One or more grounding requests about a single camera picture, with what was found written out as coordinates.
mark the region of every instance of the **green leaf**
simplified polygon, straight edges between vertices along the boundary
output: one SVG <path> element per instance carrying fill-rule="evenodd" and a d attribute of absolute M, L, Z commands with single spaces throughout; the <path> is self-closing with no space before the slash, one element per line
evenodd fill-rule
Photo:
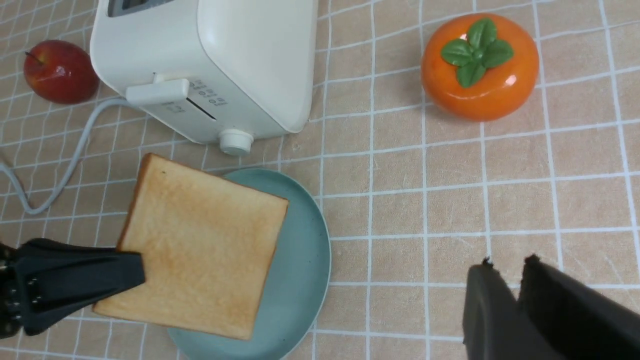
<path fill-rule="evenodd" d="M 482 65 L 487 69 L 500 66 L 513 57 L 513 48 L 504 40 L 496 40 L 489 44 L 482 56 Z"/>
<path fill-rule="evenodd" d="M 471 87 L 482 78 L 485 71 L 486 68 L 482 66 L 481 63 L 476 61 L 470 62 L 465 66 L 458 68 L 458 71 L 456 73 L 458 77 L 458 83 L 463 88 Z"/>
<path fill-rule="evenodd" d="M 488 17 L 476 21 L 467 31 L 467 40 L 474 49 L 484 49 L 494 42 L 497 37 L 498 29 L 495 27 L 493 20 Z"/>
<path fill-rule="evenodd" d="M 448 42 L 440 52 L 444 61 L 455 66 L 464 66 L 468 64 L 472 59 L 471 54 L 472 50 L 469 43 L 460 38 Z"/>

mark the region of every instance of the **toaster knob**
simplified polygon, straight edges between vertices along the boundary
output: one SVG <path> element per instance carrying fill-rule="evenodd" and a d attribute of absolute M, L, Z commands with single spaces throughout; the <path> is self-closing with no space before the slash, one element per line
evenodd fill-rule
<path fill-rule="evenodd" d="M 220 132 L 220 150 L 232 156 L 246 156 L 251 151 L 253 136 L 244 131 L 227 129 Z"/>

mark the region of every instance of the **orange persimmon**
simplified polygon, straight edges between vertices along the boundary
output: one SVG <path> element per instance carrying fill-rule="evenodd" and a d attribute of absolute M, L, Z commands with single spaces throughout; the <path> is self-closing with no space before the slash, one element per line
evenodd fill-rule
<path fill-rule="evenodd" d="M 465 15 L 440 26 L 427 43 L 422 86 L 445 111 L 495 120 L 524 104 L 538 67 L 536 43 L 518 24 L 490 13 Z"/>

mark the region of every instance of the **apple stem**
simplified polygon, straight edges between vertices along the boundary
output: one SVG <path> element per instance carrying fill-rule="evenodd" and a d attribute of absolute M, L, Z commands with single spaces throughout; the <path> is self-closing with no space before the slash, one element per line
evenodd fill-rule
<path fill-rule="evenodd" d="M 29 51 L 25 51 L 24 52 L 27 56 L 30 56 L 32 58 L 34 58 L 39 64 L 43 65 L 42 61 L 40 61 L 40 59 L 38 59 L 37 56 L 35 56 L 34 54 L 31 54 Z"/>

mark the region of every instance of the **red apple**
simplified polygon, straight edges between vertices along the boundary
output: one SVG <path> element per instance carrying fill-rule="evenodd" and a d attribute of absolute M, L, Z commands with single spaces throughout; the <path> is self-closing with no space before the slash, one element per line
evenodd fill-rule
<path fill-rule="evenodd" d="M 45 40 L 28 51 L 24 77 L 36 94 L 58 104 L 86 101 L 100 83 L 89 54 L 62 40 Z"/>

